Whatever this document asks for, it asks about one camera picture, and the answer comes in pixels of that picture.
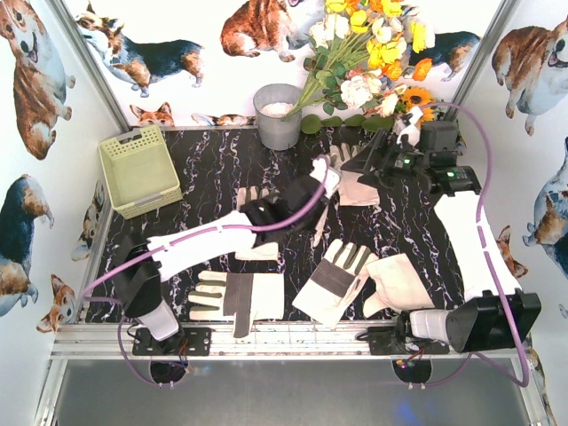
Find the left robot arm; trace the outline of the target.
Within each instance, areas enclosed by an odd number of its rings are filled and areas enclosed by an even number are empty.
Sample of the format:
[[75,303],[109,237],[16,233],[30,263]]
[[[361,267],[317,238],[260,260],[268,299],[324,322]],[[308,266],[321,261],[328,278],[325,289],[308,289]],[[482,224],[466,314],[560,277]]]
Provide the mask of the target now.
[[[114,257],[114,288],[124,315],[145,326],[165,351],[178,347],[183,331],[165,302],[162,283],[210,259],[277,244],[312,227],[340,181],[334,172],[311,174],[284,193],[259,193],[228,215],[186,232],[150,238],[133,233]],[[282,319],[284,297],[280,273],[205,272],[188,300],[195,305],[192,320],[232,321],[233,337],[242,339],[255,321]]]

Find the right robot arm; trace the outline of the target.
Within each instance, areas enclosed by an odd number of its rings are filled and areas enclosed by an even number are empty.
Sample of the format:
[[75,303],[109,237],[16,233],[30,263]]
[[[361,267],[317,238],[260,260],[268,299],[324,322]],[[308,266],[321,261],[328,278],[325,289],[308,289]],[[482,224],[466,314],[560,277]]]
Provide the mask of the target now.
[[423,125],[419,140],[406,131],[379,130],[342,165],[342,171],[376,190],[391,189],[399,180],[421,184],[435,203],[463,285],[463,304],[435,309],[407,256],[386,257],[370,265],[375,292],[364,302],[363,313],[398,311],[404,332],[447,343],[457,352],[523,347],[540,314],[540,299],[520,288],[502,259],[480,204],[477,175],[457,163],[457,137],[456,126],[447,122]]

